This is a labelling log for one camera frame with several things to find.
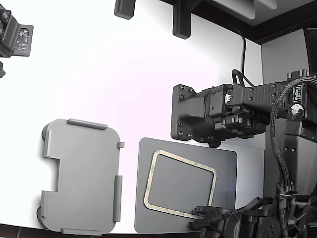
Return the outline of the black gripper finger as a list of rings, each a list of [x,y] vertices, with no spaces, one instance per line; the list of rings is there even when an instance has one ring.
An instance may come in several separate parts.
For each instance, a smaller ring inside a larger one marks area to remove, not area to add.
[[[208,223],[204,220],[194,220],[189,222],[189,226],[193,229],[199,230],[208,226]]]
[[[197,206],[192,210],[192,214],[196,216],[205,216],[210,210],[210,206]]]

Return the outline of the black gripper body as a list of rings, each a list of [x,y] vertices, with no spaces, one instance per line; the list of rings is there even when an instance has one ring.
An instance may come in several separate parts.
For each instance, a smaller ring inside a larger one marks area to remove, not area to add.
[[[211,207],[204,218],[208,223],[204,228],[205,238],[239,237],[239,210]]]

